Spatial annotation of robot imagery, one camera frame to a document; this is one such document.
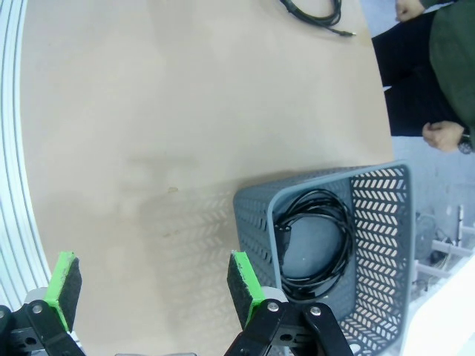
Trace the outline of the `person's left hand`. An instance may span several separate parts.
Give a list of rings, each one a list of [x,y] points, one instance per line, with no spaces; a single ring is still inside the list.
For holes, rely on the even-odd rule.
[[[426,123],[422,128],[422,137],[430,147],[443,152],[453,152],[458,149],[464,128],[450,121]]]

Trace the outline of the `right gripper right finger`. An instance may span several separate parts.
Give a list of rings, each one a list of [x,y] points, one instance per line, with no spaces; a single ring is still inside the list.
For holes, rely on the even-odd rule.
[[[227,284],[242,331],[227,355],[270,355],[278,347],[293,355],[351,355],[331,308],[296,306],[273,287],[261,286],[245,252],[229,258]]]

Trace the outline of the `person's right hand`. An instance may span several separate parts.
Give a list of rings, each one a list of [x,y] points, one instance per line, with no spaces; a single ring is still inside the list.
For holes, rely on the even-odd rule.
[[[406,22],[420,16],[425,12],[425,7],[420,0],[395,0],[396,19]]]

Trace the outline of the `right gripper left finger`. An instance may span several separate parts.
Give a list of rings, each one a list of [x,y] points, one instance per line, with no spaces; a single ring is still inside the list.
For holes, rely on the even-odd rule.
[[[83,355],[71,336],[81,287],[79,258],[61,252],[43,297],[15,311],[1,306],[1,354]]]

